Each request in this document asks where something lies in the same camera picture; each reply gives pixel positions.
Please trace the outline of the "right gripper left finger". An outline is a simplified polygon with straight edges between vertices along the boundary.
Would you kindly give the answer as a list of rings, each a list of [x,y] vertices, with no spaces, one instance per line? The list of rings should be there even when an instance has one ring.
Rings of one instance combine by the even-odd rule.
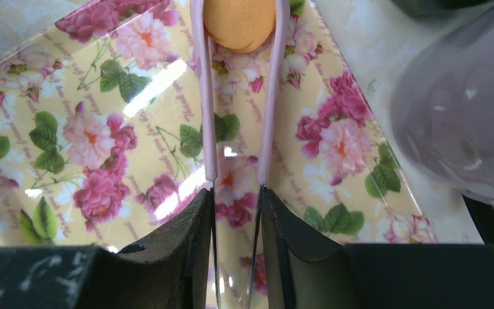
[[[0,247],[0,308],[204,308],[210,202],[117,253],[98,245]]]

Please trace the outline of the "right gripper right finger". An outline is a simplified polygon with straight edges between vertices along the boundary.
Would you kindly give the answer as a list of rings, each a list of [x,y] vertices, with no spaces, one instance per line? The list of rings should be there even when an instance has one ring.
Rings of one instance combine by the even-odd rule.
[[[480,245],[341,245],[262,190],[268,306],[494,308],[494,207],[465,203]]]

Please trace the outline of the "floral rectangular tray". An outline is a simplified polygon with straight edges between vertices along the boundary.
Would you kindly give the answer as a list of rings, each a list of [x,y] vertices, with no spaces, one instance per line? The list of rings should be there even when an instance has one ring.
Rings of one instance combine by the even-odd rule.
[[[292,1],[270,187],[339,243],[434,243],[311,1]],[[0,308],[68,308],[114,253],[206,186],[188,1],[92,1],[0,57]]]

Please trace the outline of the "round orange cookie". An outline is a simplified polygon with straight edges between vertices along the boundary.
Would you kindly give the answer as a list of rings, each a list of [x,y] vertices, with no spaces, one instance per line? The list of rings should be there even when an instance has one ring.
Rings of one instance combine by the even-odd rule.
[[[217,44],[252,52],[274,31],[276,4],[270,0],[208,0],[203,4],[203,23]]]

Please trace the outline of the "pink silicone tongs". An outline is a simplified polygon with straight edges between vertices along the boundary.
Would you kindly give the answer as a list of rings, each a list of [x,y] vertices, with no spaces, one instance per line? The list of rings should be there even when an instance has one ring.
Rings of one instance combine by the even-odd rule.
[[[210,67],[210,51],[208,48],[209,37],[205,30],[204,1],[190,2],[190,18],[192,25],[193,46],[196,56],[196,75],[199,81],[199,93],[202,116],[203,156],[206,180],[210,182],[210,192],[215,194],[215,181],[218,176],[217,166],[217,142],[215,137],[214,120],[214,91],[212,86],[212,72]],[[257,182],[260,185],[257,197],[255,225],[253,232],[252,260],[250,269],[250,281],[246,293],[245,307],[250,308],[253,297],[253,284],[257,262],[257,245],[261,227],[262,204],[267,191],[270,177],[270,167],[273,151],[273,132],[275,127],[275,112],[277,97],[280,89],[282,75],[282,63],[286,42],[288,38],[288,25],[290,20],[289,1],[275,1],[277,20],[275,35],[271,49],[268,90],[265,96],[265,110],[263,117],[263,132],[257,169]]]

